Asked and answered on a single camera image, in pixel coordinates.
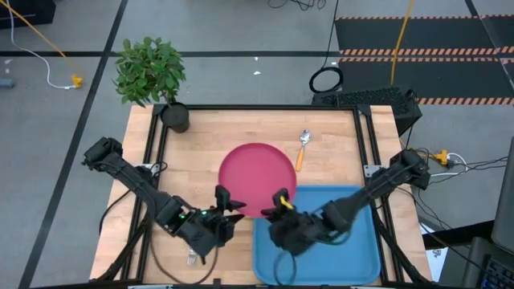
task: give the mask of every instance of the blue tray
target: blue tray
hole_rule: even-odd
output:
[[[349,196],[359,189],[353,185],[301,185],[296,189],[293,203],[299,211],[312,212],[327,201]],[[261,281],[276,284],[273,263],[281,249],[271,242],[267,231],[269,225],[266,219],[254,219],[253,267]],[[357,285],[375,281],[380,274],[380,259],[369,206],[358,214],[345,244],[329,246],[318,243],[298,256],[296,264],[293,284]],[[282,259],[277,275],[281,283],[287,283],[291,278],[292,260],[289,254]]]

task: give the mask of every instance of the wooden table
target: wooden table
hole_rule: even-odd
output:
[[[134,106],[128,119],[123,141],[123,157],[133,163],[142,162],[152,108]],[[372,107],[380,157],[385,165],[401,150],[393,113],[390,107]],[[361,118],[369,163],[371,149],[364,117]],[[168,133],[164,161],[169,165],[161,175],[159,190],[184,197],[190,204],[207,208],[215,204],[214,186],[223,158],[238,145],[264,142],[281,149],[294,164],[300,149],[299,135],[304,128],[312,132],[305,151],[299,185],[338,184],[364,185],[361,160],[357,146],[353,114],[345,111],[206,111],[190,112],[188,132]],[[153,158],[157,154],[160,128],[156,130]],[[126,188],[118,181],[112,186],[109,204]],[[105,218],[91,277],[105,272],[127,242],[135,195],[115,206]],[[413,200],[396,190],[390,195],[390,206],[399,246],[422,275],[430,278],[425,247],[418,225]],[[210,268],[214,254],[207,256],[206,266],[186,265],[189,248],[180,238],[171,238],[158,226],[153,227],[153,241],[163,266],[185,282],[200,279]],[[220,249],[218,264],[207,283],[213,278],[229,284],[255,284],[260,281],[252,270],[252,220],[244,218],[236,225],[235,236]],[[390,251],[384,243],[389,279],[394,280]],[[130,276],[135,276],[139,248],[133,253]],[[172,283],[156,267],[148,254],[145,283]]]

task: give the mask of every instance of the green plant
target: green plant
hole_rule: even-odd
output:
[[[116,61],[118,78],[113,80],[116,92],[122,95],[121,103],[135,102],[144,107],[150,98],[158,102],[161,97],[168,105],[176,102],[180,82],[186,80],[181,55],[163,43],[161,38],[145,37],[143,43],[123,41],[124,51]]]

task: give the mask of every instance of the pink plate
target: pink plate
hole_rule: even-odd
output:
[[[269,144],[243,144],[232,150],[219,168],[218,182],[230,192],[230,199],[247,206],[241,214],[262,218],[263,209],[273,208],[273,195],[285,188],[292,201],[296,193],[296,172],[288,157]]]

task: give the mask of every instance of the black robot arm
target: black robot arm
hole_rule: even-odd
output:
[[[426,162],[413,149],[404,149],[391,158],[388,169],[379,169],[367,186],[350,197],[330,201],[316,212],[300,213],[283,204],[281,198],[287,200],[288,192],[282,189],[273,197],[275,208],[262,214],[271,223],[269,233],[275,245],[297,256],[316,242],[336,245],[335,240],[351,230],[359,211],[373,199],[405,183],[425,189],[429,180]]]
[[[241,214],[224,216],[225,210],[236,210],[246,204],[231,201],[229,192],[218,185],[215,189],[217,206],[200,210],[179,196],[157,191],[143,178],[141,171],[121,156],[120,142],[102,137],[85,154],[83,165],[106,172],[132,190],[147,205],[150,220],[173,237],[184,239],[205,263],[205,257],[215,246],[224,246],[234,236],[235,223]]]

